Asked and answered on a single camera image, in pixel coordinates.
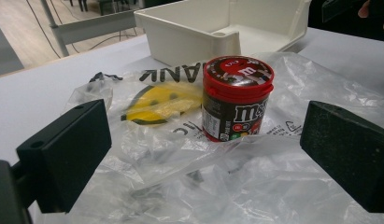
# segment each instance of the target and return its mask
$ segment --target white table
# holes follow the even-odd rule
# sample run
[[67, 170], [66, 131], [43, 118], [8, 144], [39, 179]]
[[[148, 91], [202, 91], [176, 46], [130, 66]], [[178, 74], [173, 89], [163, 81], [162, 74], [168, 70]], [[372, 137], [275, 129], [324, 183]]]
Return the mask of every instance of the white table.
[[[384, 95], [384, 42], [308, 28], [288, 51]], [[18, 161], [15, 148], [63, 112], [74, 88], [98, 73], [163, 68], [142, 35], [0, 77], [0, 160]]]

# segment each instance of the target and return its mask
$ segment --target clear plastic bag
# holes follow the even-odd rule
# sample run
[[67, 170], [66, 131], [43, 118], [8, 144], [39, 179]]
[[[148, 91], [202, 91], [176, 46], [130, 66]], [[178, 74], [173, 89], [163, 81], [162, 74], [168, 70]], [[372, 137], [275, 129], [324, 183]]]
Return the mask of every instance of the clear plastic bag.
[[121, 121], [138, 92], [161, 85], [160, 74], [202, 88], [204, 62], [156, 71], [156, 79], [154, 71], [130, 72], [75, 90], [66, 108], [106, 99], [113, 147], [69, 214], [36, 222], [384, 223], [384, 214], [364, 211], [299, 146], [310, 100], [384, 128], [384, 97], [297, 54], [254, 57], [273, 67], [275, 90], [260, 134], [226, 143], [206, 140], [199, 108], [175, 109], [159, 125]]

